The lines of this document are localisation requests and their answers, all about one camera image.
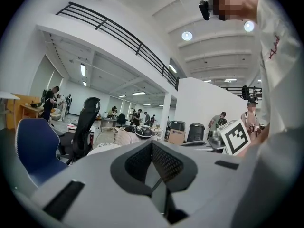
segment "floor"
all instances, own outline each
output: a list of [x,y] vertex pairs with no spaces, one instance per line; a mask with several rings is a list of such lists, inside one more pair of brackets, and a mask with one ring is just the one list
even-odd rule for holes
[[[55,129],[60,132],[67,132],[67,125],[77,121],[79,116],[76,115],[67,115],[62,122],[52,121]],[[100,143],[113,143],[114,141],[114,132],[113,131],[103,131],[102,133],[99,130],[100,121],[95,121],[93,126],[95,128],[94,138],[93,138],[93,149],[95,149]]]

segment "gray shirt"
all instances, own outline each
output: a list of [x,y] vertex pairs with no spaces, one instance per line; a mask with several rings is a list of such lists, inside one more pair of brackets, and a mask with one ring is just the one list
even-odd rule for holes
[[145,119],[144,122],[145,122],[145,125],[146,124],[150,124],[150,116],[149,116],[149,114],[146,115],[146,119]]
[[219,119],[221,119],[220,115],[214,116],[212,118],[214,120],[212,126],[210,127],[210,130],[216,130],[216,124],[218,123]]

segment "black metal railing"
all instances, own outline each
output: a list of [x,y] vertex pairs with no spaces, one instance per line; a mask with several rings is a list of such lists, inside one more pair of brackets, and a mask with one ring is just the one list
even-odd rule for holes
[[221,87],[228,90],[229,92],[241,97],[244,100],[253,98],[256,100],[262,100],[262,88],[253,87]]
[[79,19],[93,26],[96,30],[101,30],[124,43],[127,47],[134,51],[137,56],[141,57],[151,66],[153,66],[160,73],[160,75],[177,90],[177,79],[164,65],[164,63],[135,35],[113,20],[100,13],[97,13],[96,11],[73,2],[69,2],[66,7],[57,13],[57,15],[59,14]]

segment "white shirt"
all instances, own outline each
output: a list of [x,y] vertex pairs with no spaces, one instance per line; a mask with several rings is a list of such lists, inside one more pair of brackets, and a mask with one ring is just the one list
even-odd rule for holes
[[262,117],[269,135],[304,125],[304,51],[292,22],[276,0],[259,0]]

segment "fluorescent light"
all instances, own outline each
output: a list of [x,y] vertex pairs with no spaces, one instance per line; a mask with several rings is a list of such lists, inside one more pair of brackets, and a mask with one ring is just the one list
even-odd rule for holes
[[175,68],[174,68],[171,64],[169,65],[169,67],[172,69],[172,71],[173,71],[174,73],[177,73],[176,70],[175,70]]
[[186,31],[186,32],[182,33],[181,37],[182,37],[183,40],[191,40],[192,39],[192,33]]
[[245,31],[247,32],[251,32],[253,31],[253,29],[255,28],[255,25],[252,21],[247,21],[245,24],[244,24],[244,29]]
[[82,76],[86,76],[86,68],[85,68],[85,65],[80,64],[80,69],[81,69],[81,74],[82,74]]
[[145,92],[136,92],[136,93],[133,93],[133,95],[144,95],[146,94]]

